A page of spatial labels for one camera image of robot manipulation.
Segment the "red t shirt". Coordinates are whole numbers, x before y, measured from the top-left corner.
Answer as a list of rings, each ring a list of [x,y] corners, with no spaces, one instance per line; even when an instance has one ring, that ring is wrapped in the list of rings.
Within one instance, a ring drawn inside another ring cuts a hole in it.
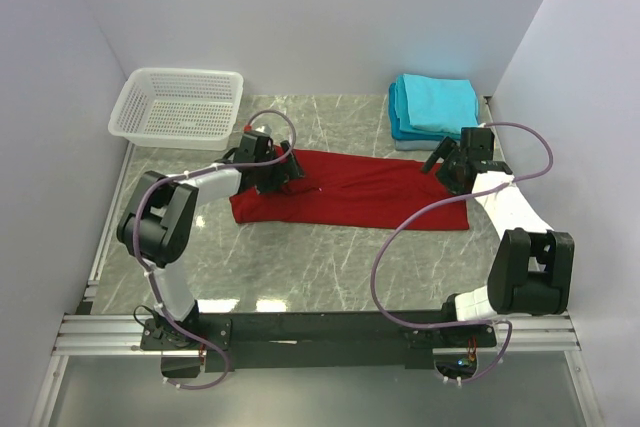
[[[273,193],[250,189],[231,197],[236,223],[395,229],[421,208],[451,197],[417,161],[302,149],[294,154],[305,177]]]

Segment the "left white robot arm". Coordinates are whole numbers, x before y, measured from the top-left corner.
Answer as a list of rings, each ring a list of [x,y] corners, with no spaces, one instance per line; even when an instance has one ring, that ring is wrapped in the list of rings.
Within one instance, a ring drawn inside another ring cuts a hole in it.
[[[199,317],[180,261],[197,208],[249,190],[277,192],[304,177],[290,140],[276,145],[267,133],[255,129],[244,132],[237,147],[202,169],[173,175],[143,173],[116,237],[141,262],[156,315],[185,328],[192,328]]]

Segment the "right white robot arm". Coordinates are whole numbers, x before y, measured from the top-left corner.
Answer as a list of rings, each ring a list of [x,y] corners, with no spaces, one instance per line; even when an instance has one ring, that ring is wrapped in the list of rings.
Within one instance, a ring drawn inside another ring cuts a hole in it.
[[[551,170],[551,147],[529,127],[503,125],[540,141],[547,154],[541,171],[516,176],[506,162],[496,160],[492,124],[464,127],[458,140],[444,138],[422,166],[423,173],[434,171],[450,194],[475,200],[500,238],[486,284],[453,297],[456,319],[461,322],[508,314],[559,315],[569,301],[574,239],[545,222],[518,187]]]

